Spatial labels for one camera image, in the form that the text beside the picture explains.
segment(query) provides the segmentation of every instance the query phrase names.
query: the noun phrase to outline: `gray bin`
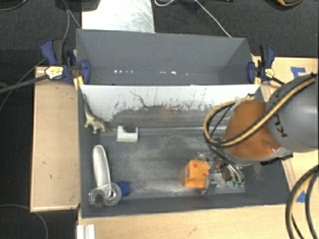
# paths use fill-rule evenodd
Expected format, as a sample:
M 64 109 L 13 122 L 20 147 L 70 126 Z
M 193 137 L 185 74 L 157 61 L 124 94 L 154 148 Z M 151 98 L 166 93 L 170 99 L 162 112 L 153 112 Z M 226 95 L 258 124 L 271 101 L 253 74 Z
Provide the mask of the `gray bin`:
M 148 37 L 158 42 L 155 44 Z M 134 43 L 136 47 L 140 42 L 149 42 L 149 45 L 159 48 L 161 54 L 145 49 L 144 45 L 141 46 L 145 53 L 140 53 L 134 48 Z M 165 58 L 170 53 L 161 49 L 164 44 L 170 47 L 170 51 L 179 47 L 171 61 Z M 189 49 L 188 56 L 185 56 L 185 49 Z M 184 189 L 181 184 L 182 170 L 188 161 L 198 152 L 209 152 L 202 132 L 207 112 L 214 105 L 254 93 L 258 88 L 256 85 L 225 85 L 247 82 L 247 64 L 244 64 L 250 61 L 250 53 L 245 39 L 79 30 L 77 52 L 78 59 L 89 59 L 92 67 L 90 85 L 81 86 L 78 92 L 83 218 L 286 202 L 289 188 L 281 162 L 263 166 L 261 176 L 256 176 L 253 167 L 245 168 L 244 188 L 216 188 L 202 196 L 198 191 Z M 138 55 L 146 55 L 145 60 L 138 59 Z M 169 63 L 177 66 L 175 75 L 161 73 L 164 72 L 160 71 L 161 68 L 167 70 Z M 129 64 L 134 72 L 125 76 L 124 67 Z M 112 70 L 119 67 L 123 75 L 113 73 Z M 186 75 L 190 70 L 193 70 L 192 74 Z M 145 77 L 142 77 L 142 72 L 146 72 Z M 92 134 L 90 127 L 84 127 L 82 93 L 87 96 L 93 113 L 103 118 L 111 131 Z M 227 119 L 217 134 L 222 134 Z M 116 142 L 118 125 L 138 127 L 139 141 Z M 103 145 L 107 151 L 112 181 L 131 183 L 130 196 L 112 207 L 97 208 L 88 201 L 88 193 L 95 187 L 92 149 L 97 144 Z

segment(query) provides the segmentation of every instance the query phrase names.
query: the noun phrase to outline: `black floor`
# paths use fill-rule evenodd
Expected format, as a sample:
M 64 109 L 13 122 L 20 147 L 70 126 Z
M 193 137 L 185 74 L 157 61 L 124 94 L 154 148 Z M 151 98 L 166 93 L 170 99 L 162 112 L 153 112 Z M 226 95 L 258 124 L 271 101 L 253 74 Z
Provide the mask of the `black floor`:
M 318 58 L 318 8 L 314 0 L 283 7 L 274 0 L 199 0 L 234 37 L 248 39 L 253 54 L 270 44 L 277 56 Z M 61 0 L 29 0 L 0 11 L 0 83 L 14 84 L 42 60 L 41 42 L 61 39 L 67 14 Z M 80 21 L 80 3 L 69 6 Z M 6 7 L 0 2 L 0 8 Z M 154 6 L 156 32 L 225 36 L 192 0 Z M 71 21 L 66 50 L 75 46 Z M 0 94 L 0 106 L 5 94 Z M 32 148 L 32 87 L 14 91 L 0 112 L 0 205 L 29 205 Z M 75 211 L 44 213 L 49 238 L 74 238 Z M 0 207 L 0 238 L 45 238 L 41 219 L 19 207 Z

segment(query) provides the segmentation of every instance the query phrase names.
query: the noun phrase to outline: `blue clamp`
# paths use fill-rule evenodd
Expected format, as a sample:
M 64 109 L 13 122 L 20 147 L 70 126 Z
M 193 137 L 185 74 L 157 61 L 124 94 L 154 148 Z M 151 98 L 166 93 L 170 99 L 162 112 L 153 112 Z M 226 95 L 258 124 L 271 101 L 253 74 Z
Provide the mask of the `blue clamp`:
M 123 197 L 127 197 L 130 194 L 130 187 L 129 187 L 129 182 L 126 181 L 119 181 L 118 186 L 121 189 L 121 193 Z
M 272 80 L 274 71 L 271 69 L 275 61 L 275 50 L 270 45 L 260 46 L 261 60 L 258 60 L 258 67 L 254 62 L 248 63 L 247 77 L 249 83 L 254 83 L 255 78 L 259 78 L 261 82 Z
M 91 68 L 88 60 L 81 60 L 80 64 L 76 64 L 75 56 L 68 52 L 70 57 L 71 66 L 67 66 L 63 63 L 63 44 L 64 40 L 55 40 L 52 39 L 44 41 L 40 48 L 41 53 L 44 58 L 49 62 L 50 66 L 58 65 L 63 68 L 62 77 L 56 78 L 59 81 L 63 81 L 69 84 L 73 84 L 73 75 L 72 71 L 77 71 L 77 76 L 82 76 L 84 84 L 88 84 L 91 77 Z

